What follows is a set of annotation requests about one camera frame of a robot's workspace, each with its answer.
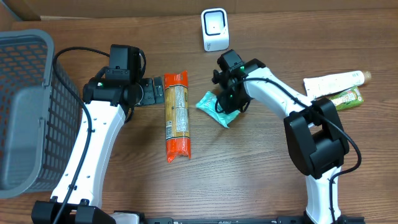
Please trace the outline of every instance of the black bracket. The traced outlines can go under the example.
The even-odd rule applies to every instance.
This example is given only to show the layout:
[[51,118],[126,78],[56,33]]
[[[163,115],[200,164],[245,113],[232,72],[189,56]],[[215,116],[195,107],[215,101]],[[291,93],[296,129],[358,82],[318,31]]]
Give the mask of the black bracket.
[[144,96],[137,106],[147,106],[159,103],[164,103],[163,82],[161,77],[142,78],[139,82]]

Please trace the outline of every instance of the mesh basket side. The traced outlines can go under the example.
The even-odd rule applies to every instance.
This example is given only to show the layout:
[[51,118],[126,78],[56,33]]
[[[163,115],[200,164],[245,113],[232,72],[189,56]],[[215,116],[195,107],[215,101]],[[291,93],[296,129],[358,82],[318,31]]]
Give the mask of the mesh basket side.
[[[10,141],[9,147],[6,147],[6,139],[8,135],[13,135],[13,133],[9,133],[9,130],[12,129],[9,125],[14,122],[14,119],[11,119],[11,114],[15,113],[13,111],[15,108],[12,106],[16,106],[16,99],[21,94],[23,95],[22,92],[28,93],[28,89],[34,90],[33,86],[39,88],[42,86],[46,54],[47,46],[39,39],[15,43],[0,41],[0,176],[3,190],[20,186],[30,176],[35,164],[35,161],[32,160],[36,147],[36,139],[33,137],[34,130],[28,136],[29,139],[23,138],[24,142]],[[36,102],[37,106],[41,106],[40,95],[36,91],[33,93],[37,93],[37,95],[32,95],[30,100]],[[32,113],[31,110],[28,116],[40,115]]]
[[[57,72],[63,81],[79,95],[77,87],[59,62],[57,62]],[[57,186],[68,164],[78,134],[79,106],[77,100],[69,94],[54,75],[51,89],[42,169],[37,180],[27,192],[52,190]]]

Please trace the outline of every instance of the white device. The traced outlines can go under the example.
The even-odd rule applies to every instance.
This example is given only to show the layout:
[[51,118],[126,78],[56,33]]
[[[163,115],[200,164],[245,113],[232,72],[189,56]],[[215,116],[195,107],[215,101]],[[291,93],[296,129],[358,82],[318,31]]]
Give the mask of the white device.
[[201,29],[203,32],[203,46],[207,52],[228,48],[228,20],[224,9],[204,10],[201,13]]

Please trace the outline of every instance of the white toothpaste tube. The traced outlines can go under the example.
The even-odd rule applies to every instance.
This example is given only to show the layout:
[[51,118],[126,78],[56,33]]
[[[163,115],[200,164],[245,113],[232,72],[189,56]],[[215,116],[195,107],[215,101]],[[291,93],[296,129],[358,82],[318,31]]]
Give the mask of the white toothpaste tube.
[[321,96],[337,93],[353,86],[360,86],[372,79],[370,72],[355,71],[326,75],[316,78],[304,78],[307,96],[316,99]]

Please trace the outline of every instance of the white stand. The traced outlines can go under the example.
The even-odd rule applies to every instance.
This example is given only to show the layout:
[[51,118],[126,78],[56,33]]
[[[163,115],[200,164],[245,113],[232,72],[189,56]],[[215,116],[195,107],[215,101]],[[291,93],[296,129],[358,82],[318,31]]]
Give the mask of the white stand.
[[[109,157],[118,132],[124,124],[125,115],[120,105],[111,106],[107,101],[92,101],[86,105],[93,123],[93,132],[87,155],[74,190],[68,203],[79,204],[81,199],[88,199],[89,205],[102,206],[102,188]],[[67,168],[52,192],[51,197],[57,196],[57,202],[62,203],[72,182],[77,165],[80,161],[87,138],[88,123],[83,112],[80,130],[73,147]]]
[[[312,176],[305,177],[305,184],[307,185],[308,204],[306,212],[308,217],[315,224],[329,224],[333,220],[331,218],[330,201],[329,201],[329,180],[334,175],[340,172],[341,167],[334,167],[325,172],[320,179],[315,179]],[[338,208],[338,191],[337,180],[332,186],[333,191],[333,209],[335,210],[335,218],[341,215]]]

